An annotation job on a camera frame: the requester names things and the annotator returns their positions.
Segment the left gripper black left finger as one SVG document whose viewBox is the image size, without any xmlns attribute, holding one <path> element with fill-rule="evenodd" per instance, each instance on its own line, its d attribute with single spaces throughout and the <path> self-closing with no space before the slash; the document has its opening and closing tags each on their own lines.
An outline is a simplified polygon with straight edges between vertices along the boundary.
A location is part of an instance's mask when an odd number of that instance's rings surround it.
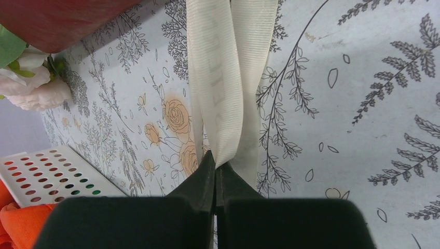
<svg viewBox="0 0 440 249">
<path fill-rule="evenodd" d="M 35 248 L 212 248 L 215 162 L 164 197 L 77 197 L 58 204 Z"/>
</svg>

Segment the cream printed ribbon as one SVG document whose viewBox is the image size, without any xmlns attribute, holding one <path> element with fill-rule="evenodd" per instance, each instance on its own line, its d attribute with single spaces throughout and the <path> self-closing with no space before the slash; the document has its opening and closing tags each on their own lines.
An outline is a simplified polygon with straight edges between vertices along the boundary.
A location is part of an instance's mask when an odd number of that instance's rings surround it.
<svg viewBox="0 0 440 249">
<path fill-rule="evenodd" d="M 197 159 L 208 138 L 216 167 L 230 163 L 256 187 L 265 69 L 277 1 L 187 1 L 188 82 Z"/>
</svg>

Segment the dark red wrapping paper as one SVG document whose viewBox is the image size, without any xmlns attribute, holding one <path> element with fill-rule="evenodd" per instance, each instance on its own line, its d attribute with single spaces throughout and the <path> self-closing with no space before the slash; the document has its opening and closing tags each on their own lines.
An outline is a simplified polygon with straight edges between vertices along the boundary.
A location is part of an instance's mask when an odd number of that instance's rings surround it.
<svg viewBox="0 0 440 249">
<path fill-rule="evenodd" d="M 43 52 L 58 53 L 138 3 L 137 0 L 5 0 L 1 1 L 1 25 Z"/>
</svg>

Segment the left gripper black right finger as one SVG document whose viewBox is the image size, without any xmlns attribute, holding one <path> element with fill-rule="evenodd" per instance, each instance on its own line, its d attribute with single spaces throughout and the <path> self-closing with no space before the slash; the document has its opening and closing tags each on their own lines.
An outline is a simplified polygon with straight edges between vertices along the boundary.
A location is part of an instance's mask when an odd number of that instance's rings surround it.
<svg viewBox="0 0 440 249">
<path fill-rule="evenodd" d="M 215 171 L 219 248 L 374 248 L 360 210 L 341 199 L 266 199 L 229 164 Z"/>
</svg>

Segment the pink fake flower bunch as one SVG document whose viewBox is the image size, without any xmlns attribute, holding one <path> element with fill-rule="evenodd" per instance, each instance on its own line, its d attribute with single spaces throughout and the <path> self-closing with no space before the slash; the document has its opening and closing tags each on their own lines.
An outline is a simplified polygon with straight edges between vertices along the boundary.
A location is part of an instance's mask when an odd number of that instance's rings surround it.
<svg viewBox="0 0 440 249">
<path fill-rule="evenodd" d="M 38 112 L 63 105 L 72 99 L 65 66 L 1 26 L 1 99 Z"/>
</svg>

